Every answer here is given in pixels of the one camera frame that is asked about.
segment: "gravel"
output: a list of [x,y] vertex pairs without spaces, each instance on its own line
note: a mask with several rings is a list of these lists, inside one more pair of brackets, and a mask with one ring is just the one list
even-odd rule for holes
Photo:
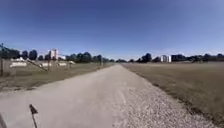
[[0,93],[9,128],[215,128],[144,78],[115,65],[32,91]]

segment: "tree line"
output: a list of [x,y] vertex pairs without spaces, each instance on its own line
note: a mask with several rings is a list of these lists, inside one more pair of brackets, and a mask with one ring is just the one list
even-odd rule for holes
[[[46,55],[39,55],[37,50],[31,50],[27,51],[24,50],[20,53],[19,50],[12,49],[12,48],[2,48],[0,50],[0,56],[3,59],[17,59],[22,57],[24,60],[56,60],[56,58],[51,58],[50,54]],[[204,55],[194,55],[194,56],[184,56],[182,54],[176,54],[171,55],[172,62],[209,62],[209,61],[224,61],[224,54],[217,54],[217,55],[211,55],[211,54],[204,54]],[[92,56],[89,52],[84,53],[78,53],[78,54],[71,54],[65,56],[65,59],[59,57],[58,60],[66,60],[66,61],[74,61],[76,63],[89,63],[89,62],[117,62],[117,63],[126,63],[126,62],[137,62],[137,63],[147,63],[147,62],[160,62],[161,59],[159,56],[152,58],[152,55],[150,53],[146,53],[145,55],[141,56],[137,60],[130,59],[129,61],[126,61],[125,59],[108,59],[105,57],[102,57],[102,55],[96,55]]]
[[[31,50],[27,51],[24,50],[20,53],[19,50],[16,49],[10,49],[10,48],[2,48],[0,50],[0,57],[3,59],[18,59],[22,57],[24,60],[56,60],[55,57],[51,58],[50,53],[46,55],[39,55],[37,50]],[[76,63],[90,63],[90,62],[115,62],[113,59],[108,59],[103,57],[102,55],[97,55],[97,56],[92,56],[89,52],[84,52],[84,53],[78,53],[78,54],[71,54],[65,56],[65,59],[62,57],[59,57],[58,60],[66,60],[66,61],[74,61]]]
[[[224,54],[217,54],[217,55],[211,55],[211,54],[204,54],[204,55],[193,55],[193,56],[184,56],[182,54],[176,54],[171,55],[172,62],[215,62],[215,61],[224,61]],[[129,63],[137,62],[137,63],[147,63],[147,62],[161,62],[161,59],[159,56],[152,59],[152,56],[150,53],[146,53],[142,57],[140,57],[137,60],[130,59],[128,61]]]

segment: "tall building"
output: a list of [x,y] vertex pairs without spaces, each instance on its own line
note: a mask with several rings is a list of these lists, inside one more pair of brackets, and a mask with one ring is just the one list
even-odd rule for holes
[[51,57],[51,59],[56,59],[56,60],[58,60],[58,57],[59,57],[59,52],[58,52],[58,50],[57,49],[52,49],[51,51],[50,51],[50,57]]
[[162,55],[160,57],[160,60],[161,62],[168,62],[168,63],[172,62],[171,56],[167,56],[167,55]]

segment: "grass field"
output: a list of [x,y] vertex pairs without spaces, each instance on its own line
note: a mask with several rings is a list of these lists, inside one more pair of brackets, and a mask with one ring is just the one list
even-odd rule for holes
[[99,63],[74,64],[71,67],[58,67],[53,64],[50,71],[46,72],[32,64],[27,67],[9,68],[8,63],[7,61],[4,62],[4,76],[0,77],[0,91],[33,89],[33,87],[45,83],[63,80],[102,68]]
[[185,103],[189,112],[224,127],[224,63],[123,66]]

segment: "sky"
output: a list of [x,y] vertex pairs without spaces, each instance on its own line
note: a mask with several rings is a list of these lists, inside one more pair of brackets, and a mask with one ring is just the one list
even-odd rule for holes
[[0,42],[114,59],[224,53],[224,1],[0,0]]

